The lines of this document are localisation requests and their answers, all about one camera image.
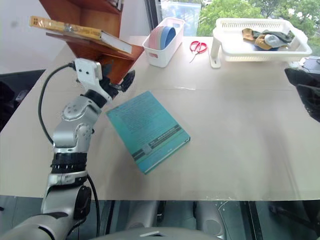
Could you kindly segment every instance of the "tabletop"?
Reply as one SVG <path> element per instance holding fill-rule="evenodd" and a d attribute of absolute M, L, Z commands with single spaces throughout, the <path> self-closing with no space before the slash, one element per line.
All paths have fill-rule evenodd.
<path fill-rule="evenodd" d="M 133 37 L 142 43 L 145 37 Z M 103 107 L 92 136 L 87 170 L 100 200 L 319 199 L 320 125 L 285 75 L 285 62 L 225 62 L 212 69 L 209 52 L 192 63 L 184 37 L 166 68 L 145 53 L 132 69 L 132 86 Z M 43 197 L 52 146 L 37 116 L 46 77 L 75 58 L 65 46 L 0 134 L 0 195 Z M 151 91 L 189 133 L 191 141 L 147 175 L 139 171 L 105 112 Z M 64 106 L 84 90 L 71 69 L 58 72 L 43 100 L 43 120 L 53 133 Z"/>

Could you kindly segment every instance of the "white storage bin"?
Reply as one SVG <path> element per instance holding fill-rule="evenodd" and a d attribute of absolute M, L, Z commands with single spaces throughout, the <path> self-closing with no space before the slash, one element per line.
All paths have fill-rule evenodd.
<path fill-rule="evenodd" d="M 166 46 L 166 48 L 163 50 L 149 48 L 150 35 L 143 42 L 142 46 L 145 50 L 148 62 L 151 65 L 160 68 L 165 68 L 170 62 L 172 56 L 175 54 L 180 44 L 182 43 L 182 39 L 184 36 L 185 21 L 174 17 L 166 17 L 162 22 L 159 23 L 159 26 L 175 28 L 175 37 L 168 44 L 168 46 Z"/>
<path fill-rule="evenodd" d="M 294 38 L 287 47 L 280 47 L 278 51 L 257 51 L 254 50 L 252 43 L 243 40 L 242 29 L 245 28 L 259 32 L 269 30 L 284 34 L 288 34 L 291 31 L 294 34 Z M 220 46 L 225 60 L 229 62 L 297 62 L 312 53 L 307 44 L 307 36 L 289 21 L 283 19 L 219 18 L 216 20 L 216 27 L 212 33 L 213 42 L 210 62 L 213 68 L 220 67 L 218 57 Z"/>

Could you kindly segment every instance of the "green foliage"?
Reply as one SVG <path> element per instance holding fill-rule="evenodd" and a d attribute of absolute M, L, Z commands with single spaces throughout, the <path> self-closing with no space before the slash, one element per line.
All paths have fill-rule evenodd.
<path fill-rule="evenodd" d="M 212 36 L 219 18 L 263 18 L 259 7 L 243 0 L 213 0 L 200 12 L 197 36 Z"/>
<path fill-rule="evenodd" d="M 292 25 L 297 29 L 302 30 L 308 38 L 313 37 L 316 33 L 317 28 L 315 27 L 315 22 L 309 18 L 301 21 L 301 18 L 297 17 L 297 15 L 293 15 L 287 20 L 290 21 L 290 23 L 292 23 Z"/>
<path fill-rule="evenodd" d="M 273 15 L 276 18 L 288 20 L 290 17 L 292 17 L 292 14 L 289 14 L 288 9 L 293 9 L 293 7 L 292 0 L 283 0 L 274 10 Z"/>
<path fill-rule="evenodd" d="M 302 13 L 301 22 L 306 19 L 315 20 L 320 17 L 319 0 L 292 0 L 295 13 Z"/>
<path fill-rule="evenodd" d="M 261 14 L 265 18 L 270 17 L 283 2 L 284 0 L 249 0 L 252 6 L 261 9 Z"/>
<path fill-rule="evenodd" d="M 320 37 L 313 36 L 309 38 L 308 45 L 312 49 L 312 55 L 320 56 Z"/>

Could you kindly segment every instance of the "yellow book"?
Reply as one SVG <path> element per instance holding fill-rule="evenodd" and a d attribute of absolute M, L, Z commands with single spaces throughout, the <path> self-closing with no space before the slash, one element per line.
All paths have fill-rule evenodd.
<path fill-rule="evenodd" d="M 132 46 L 120 40 L 119 38 L 102 31 L 101 29 L 80 26 L 76 24 L 65 23 L 62 21 L 54 21 L 48 18 L 40 16 L 31 16 L 29 25 L 40 29 L 47 29 L 54 32 L 59 32 L 67 35 L 76 35 L 87 39 L 102 41 L 103 43 L 110 45 L 111 47 L 131 54 Z"/>

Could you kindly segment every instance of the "white wall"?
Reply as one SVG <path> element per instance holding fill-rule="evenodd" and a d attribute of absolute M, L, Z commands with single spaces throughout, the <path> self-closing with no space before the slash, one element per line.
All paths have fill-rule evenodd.
<path fill-rule="evenodd" d="M 127 41 L 130 36 L 148 36 L 149 34 L 145 0 L 124 0 L 120 38 Z"/>
<path fill-rule="evenodd" d="M 29 27 L 30 16 L 49 17 L 41 3 L 0 1 L 0 74 L 47 68 L 65 43 Z"/>
<path fill-rule="evenodd" d="M 32 15 L 49 17 L 38 0 L 0 0 L 0 74 L 46 69 L 64 46 L 43 29 L 29 27 Z M 145 1 L 125 0 L 120 38 L 149 33 Z"/>

